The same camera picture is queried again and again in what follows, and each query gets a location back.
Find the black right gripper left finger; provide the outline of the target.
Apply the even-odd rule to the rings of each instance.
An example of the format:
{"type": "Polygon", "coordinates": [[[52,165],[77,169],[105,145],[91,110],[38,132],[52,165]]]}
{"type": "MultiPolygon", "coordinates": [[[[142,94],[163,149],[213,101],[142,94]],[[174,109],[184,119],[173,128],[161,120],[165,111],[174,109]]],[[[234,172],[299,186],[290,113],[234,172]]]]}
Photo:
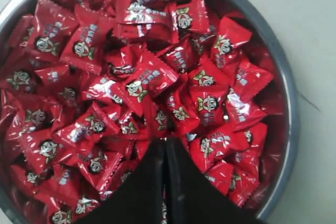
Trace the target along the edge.
{"type": "Polygon", "coordinates": [[[153,140],[118,190],[76,223],[161,223],[164,158],[165,142],[153,140]]]}

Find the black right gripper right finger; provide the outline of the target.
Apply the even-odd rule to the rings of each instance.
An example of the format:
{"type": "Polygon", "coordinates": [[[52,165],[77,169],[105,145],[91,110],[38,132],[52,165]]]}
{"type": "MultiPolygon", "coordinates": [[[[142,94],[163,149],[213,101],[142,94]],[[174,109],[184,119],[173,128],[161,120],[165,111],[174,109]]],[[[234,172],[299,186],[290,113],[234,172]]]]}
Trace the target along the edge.
{"type": "Polygon", "coordinates": [[[264,223],[222,195],[200,172],[180,139],[165,140],[165,155],[168,223],[264,223]]]}

